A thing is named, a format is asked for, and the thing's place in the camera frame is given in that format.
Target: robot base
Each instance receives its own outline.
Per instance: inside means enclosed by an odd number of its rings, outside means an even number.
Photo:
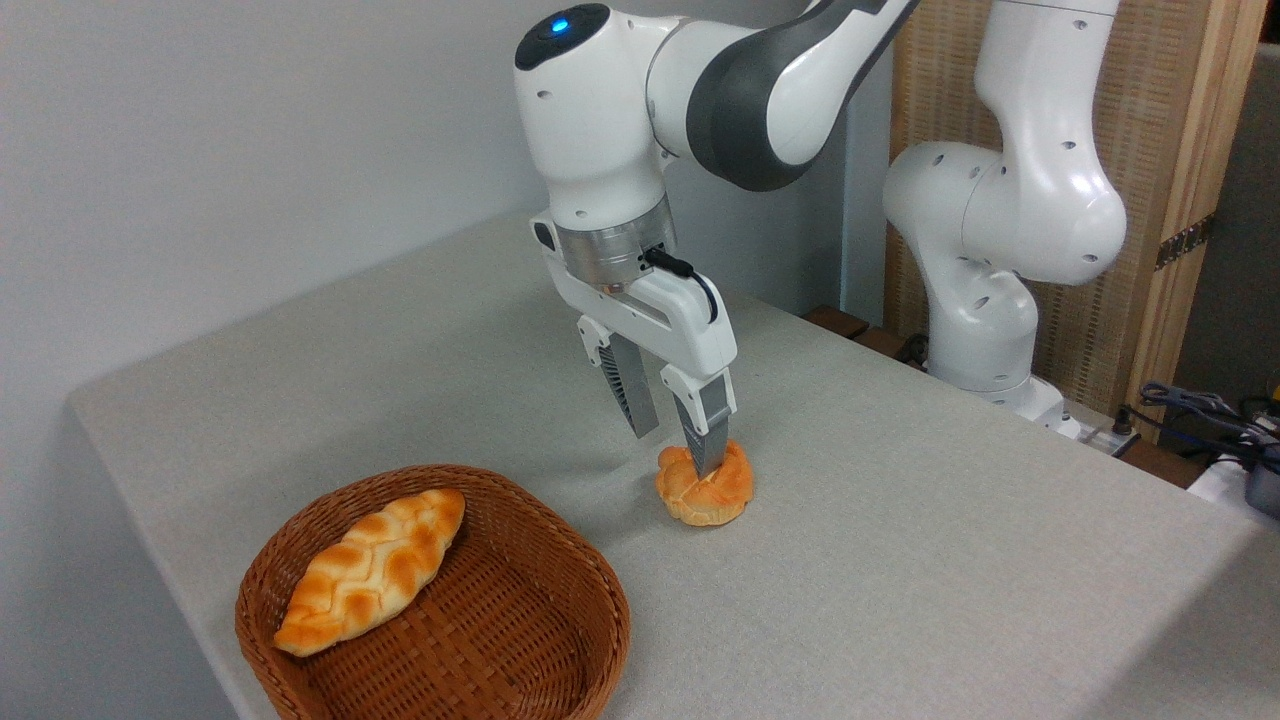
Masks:
[[[1062,393],[1047,382],[1032,375],[1027,382],[998,392],[974,392],[973,395],[1018,413],[1023,418],[1046,428],[1079,439],[1080,423],[1066,411]]]

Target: white wall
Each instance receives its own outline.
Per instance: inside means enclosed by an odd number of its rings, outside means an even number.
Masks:
[[[545,202],[509,59],[559,5],[4,4],[0,717],[230,714],[64,400],[291,296]],[[754,26],[803,5],[626,4]],[[785,309],[836,304],[831,177],[762,197],[675,169],[685,252]]]

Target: table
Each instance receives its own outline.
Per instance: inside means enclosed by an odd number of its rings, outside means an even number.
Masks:
[[[1280,537],[744,295],[724,528],[653,489],[524,215],[78,389],[72,407],[242,717],[239,579],[316,496],[420,462],[516,480],[609,560],[608,717],[1275,717]],[[657,382],[657,363],[650,363]]]

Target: metal hinge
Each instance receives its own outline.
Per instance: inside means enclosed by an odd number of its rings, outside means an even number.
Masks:
[[[1160,243],[1160,254],[1156,256],[1156,269],[1161,270],[1170,263],[1196,250],[1208,242],[1213,232],[1213,214],[1184,229],[1174,237]]]

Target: basket rim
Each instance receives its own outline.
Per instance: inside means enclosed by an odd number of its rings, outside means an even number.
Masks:
[[[623,592],[622,583],[618,579],[617,573],[609,565],[608,560],[603,553],[600,553],[599,550],[596,550],[577,530],[575,530],[572,525],[556,514],[554,510],[548,507],[532,493],[520,487],[509,478],[493,470],[471,465],[421,464],[407,465],[394,470],[378,473],[314,498],[301,510],[294,512],[288,520],[285,520],[275,530],[275,533],[273,533],[270,539],[264,543],[262,548],[257,552],[253,561],[244,571],[234,606],[236,635],[239,641],[241,653],[253,670],[253,675],[257,678],[262,689],[266,692],[268,698],[271,701],[271,705],[282,717],[312,717],[312,715],[306,714],[307,711],[303,708],[302,698],[293,689],[293,687],[282,678],[280,664],[292,664],[294,660],[291,660],[287,653],[275,648],[268,638],[260,638],[253,629],[253,624],[260,615],[253,612],[250,603],[253,591],[261,584],[256,583],[255,579],[269,573],[269,559],[279,555],[282,546],[288,546],[289,536],[297,530],[297,525],[303,523],[312,512],[326,506],[328,503],[339,498],[358,496],[367,491],[371,486],[407,482],[424,475],[440,474],[461,475],[461,478],[465,478],[462,484],[484,482],[503,491],[503,493],[516,505],[532,511],[536,521],[544,529],[554,533],[559,539],[564,541],[567,548],[575,556],[573,561],[581,564],[584,568],[588,568],[600,580],[603,580],[607,593],[607,605],[609,606],[609,610],[612,610],[613,616],[612,647],[608,657],[604,659],[600,679],[591,683],[573,712],[566,715],[564,717],[568,720],[596,717],[604,711],[604,707],[621,680],[631,646],[630,605],[627,602],[626,593]],[[406,492],[401,497],[406,497],[408,495],[412,495],[412,492]],[[342,534],[348,529],[349,527],[343,528],[337,533],[337,537],[330,538],[330,542],[340,539]]]

